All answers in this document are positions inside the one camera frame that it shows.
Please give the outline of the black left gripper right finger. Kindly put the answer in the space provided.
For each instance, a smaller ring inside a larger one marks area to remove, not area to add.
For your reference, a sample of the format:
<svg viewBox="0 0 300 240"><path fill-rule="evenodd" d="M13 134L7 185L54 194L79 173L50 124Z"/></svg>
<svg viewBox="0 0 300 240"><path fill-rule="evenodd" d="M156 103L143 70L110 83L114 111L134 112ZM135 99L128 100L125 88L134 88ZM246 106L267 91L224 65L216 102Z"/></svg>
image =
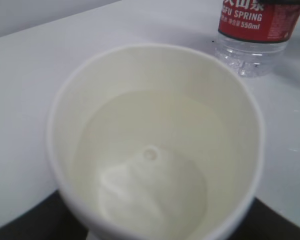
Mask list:
<svg viewBox="0 0 300 240"><path fill-rule="evenodd" d="M236 230L237 240L300 240L300 227L286 220L259 199Z"/></svg>

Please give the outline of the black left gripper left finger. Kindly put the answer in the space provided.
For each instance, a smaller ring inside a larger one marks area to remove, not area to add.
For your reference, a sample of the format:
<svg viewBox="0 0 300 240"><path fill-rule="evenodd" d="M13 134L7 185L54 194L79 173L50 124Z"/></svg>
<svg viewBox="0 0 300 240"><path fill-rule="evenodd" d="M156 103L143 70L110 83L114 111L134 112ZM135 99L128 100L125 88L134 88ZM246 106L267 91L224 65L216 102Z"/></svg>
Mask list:
<svg viewBox="0 0 300 240"><path fill-rule="evenodd" d="M0 227L0 240L85 240L88 230L73 216L58 191Z"/></svg>

